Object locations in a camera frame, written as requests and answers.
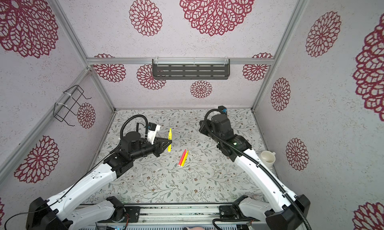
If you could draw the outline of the pink highlighter pen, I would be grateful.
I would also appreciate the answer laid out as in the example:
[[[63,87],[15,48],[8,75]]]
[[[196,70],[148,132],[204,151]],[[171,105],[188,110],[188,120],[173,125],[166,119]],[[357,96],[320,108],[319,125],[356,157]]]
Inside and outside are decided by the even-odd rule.
[[[184,150],[184,152],[183,152],[183,154],[182,154],[182,156],[181,156],[181,159],[180,159],[180,161],[179,161],[179,166],[182,166],[186,154],[187,154],[187,150]]]

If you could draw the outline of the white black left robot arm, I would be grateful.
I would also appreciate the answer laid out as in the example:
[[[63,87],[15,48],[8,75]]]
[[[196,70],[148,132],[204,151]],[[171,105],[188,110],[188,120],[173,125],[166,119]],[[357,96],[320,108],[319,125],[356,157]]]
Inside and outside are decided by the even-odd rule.
[[[130,168],[134,161],[148,155],[159,157],[172,140],[141,137],[138,132],[123,136],[117,147],[95,170],[79,182],[47,200],[37,198],[30,204],[26,228],[28,230],[78,230],[103,220],[121,221],[125,207],[115,197],[108,197],[100,204],[77,210],[90,195],[113,182]]]

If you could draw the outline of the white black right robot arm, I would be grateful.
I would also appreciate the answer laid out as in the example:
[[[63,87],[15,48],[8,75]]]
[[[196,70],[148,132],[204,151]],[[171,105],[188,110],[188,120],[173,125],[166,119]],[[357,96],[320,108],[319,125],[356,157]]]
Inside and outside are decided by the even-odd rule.
[[[311,205],[305,195],[297,195],[285,186],[261,161],[251,144],[234,133],[226,109],[211,109],[200,121],[200,133],[217,143],[217,148],[229,157],[255,182],[267,202],[242,196],[233,202],[235,220],[267,224],[271,230],[295,230],[304,225],[312,227],[307,219]]]

